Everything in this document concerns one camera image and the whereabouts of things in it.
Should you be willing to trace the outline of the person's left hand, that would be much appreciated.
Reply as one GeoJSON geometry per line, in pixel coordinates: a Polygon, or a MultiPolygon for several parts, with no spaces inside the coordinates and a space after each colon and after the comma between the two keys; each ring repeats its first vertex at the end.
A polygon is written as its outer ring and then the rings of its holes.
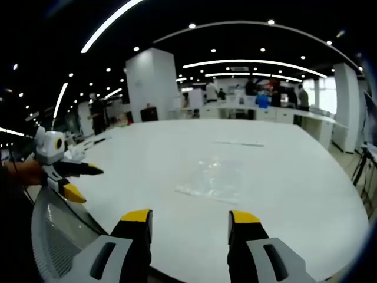
{"type": "Polygon", "coordinates": [[[26,162],[3,162],[8,179],[16,185],[34,186],[42,185],[44,171],[36,160],[26,162]]]}

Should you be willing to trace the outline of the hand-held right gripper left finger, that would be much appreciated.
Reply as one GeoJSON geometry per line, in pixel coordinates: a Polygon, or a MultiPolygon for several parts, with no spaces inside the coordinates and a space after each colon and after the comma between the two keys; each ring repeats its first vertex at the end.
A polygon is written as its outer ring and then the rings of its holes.
{"type": "Polygon", "coordinates": [[[153,210],[131,211],[78,255],[59,282],[147,282],[153,210]]]}

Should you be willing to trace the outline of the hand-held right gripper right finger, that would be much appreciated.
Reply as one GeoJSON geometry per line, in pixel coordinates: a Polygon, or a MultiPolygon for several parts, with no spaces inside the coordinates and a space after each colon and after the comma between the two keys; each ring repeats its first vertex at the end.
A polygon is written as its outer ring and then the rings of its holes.
{"type": "Polygon", "coordinates": [[[271,238],[259,218],[229,212],[227,264],[231,282],[315,282],[305,260],[279,238],[271,238]]]}

